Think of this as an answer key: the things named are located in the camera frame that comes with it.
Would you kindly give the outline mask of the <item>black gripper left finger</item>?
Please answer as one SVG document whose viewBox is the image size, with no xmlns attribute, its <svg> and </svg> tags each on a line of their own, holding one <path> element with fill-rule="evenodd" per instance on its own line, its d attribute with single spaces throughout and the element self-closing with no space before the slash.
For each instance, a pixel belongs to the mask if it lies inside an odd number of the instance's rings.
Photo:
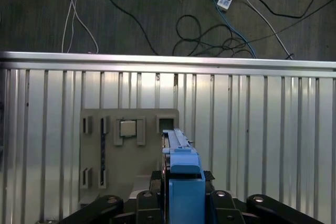
<svg viewBox="0 0 336 224">
<path fill-rule="evenodd" d="M 133 191 L 128 200 L 116 195 L 98 197 L 60 223 L 164 223 L 162 172 L 156 170 L 143 178 L 145 188 Z"/>
</svg>

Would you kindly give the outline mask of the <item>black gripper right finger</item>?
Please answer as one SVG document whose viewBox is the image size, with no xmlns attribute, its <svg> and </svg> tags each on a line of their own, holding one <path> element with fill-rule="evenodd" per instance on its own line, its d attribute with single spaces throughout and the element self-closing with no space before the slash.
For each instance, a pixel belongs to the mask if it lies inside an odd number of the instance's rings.
<svg viewBox="0 0 336 224">
<path fill-rule="evenodd" d="M 243 202 L 228 191 L 216 190 L 210 171 L 204 175 L 206 223 L 318 223 L 317 219 L 266 195 L 254 194 Z"/>
</svg>

